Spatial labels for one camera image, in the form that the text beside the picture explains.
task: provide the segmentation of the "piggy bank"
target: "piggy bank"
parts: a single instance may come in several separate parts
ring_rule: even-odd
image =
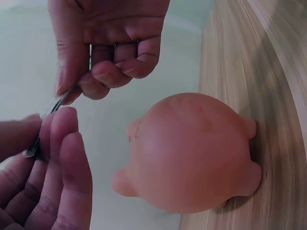
[[[167,97],[127,128],[130,160],[112,189],[171,213],[223,207],[250,196],[261,168],[250,158],[256,122],[200,93]]]

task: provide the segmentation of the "wooden table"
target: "wooden table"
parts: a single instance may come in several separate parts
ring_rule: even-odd
[[[307,0],[216,0],[199,92],[255,118],[253,197],[183,215],[180,230],[307,230]]]

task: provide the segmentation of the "piggy bank leg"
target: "piggy bank leg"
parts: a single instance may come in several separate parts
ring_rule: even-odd
[[[121,168],[113,175],[112,189],[122,196],[137,197],[137,193],[127,176],[126,168]]]
[[[132,137],[135,133],[136,126],[137,126],[139,121],[140,121],[139,119],[135,119],[127,127],[126,136],[127,136],[127,139],[128,139],[129,142],[131,142],[131,139],[132,139]]]
[[[258,189],[262,177],[260,165],[251,161],[241,172],[238,196],[251,196]]]
[[[257,133],[257,123],[255,120],[249,117],[242,117],[242,120],[245,124],[248,139],[253,139]]]

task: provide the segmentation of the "metal tweezers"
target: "metal tweezers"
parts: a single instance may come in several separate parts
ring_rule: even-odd
[[[62,105],[66,96],[70,93],[70,91],[71,89],[68,90],[66,93],[62,94],[61,96],[53,96],[51,102],[47,106],[47,109],[45,110],[44,113],[40,115],[40,117],[44,119],[49,114],[57,111]],[[23,152],[23,157],[24,158],[35,157],[39,154],[39,151],[40,151],[40,141],[39,141],[39,136],[37,136],[34,142],[32,143],[31,147],[27,151]]]

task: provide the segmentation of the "hand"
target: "hand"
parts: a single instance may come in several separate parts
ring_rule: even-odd
[[[17,154],[38,133],[43,160]],[[10,156],[0,172],[0,229],[89,229],[92,176],[75,109],[61,108],[42,124],[37,115],[0,122],[0,161]]]
[[[149,75],[159,61],[168,6],[169,0],[48,0],[58,45],[57,94],[78,81],[66,104],[81,92],[101,99],[110,88]]]

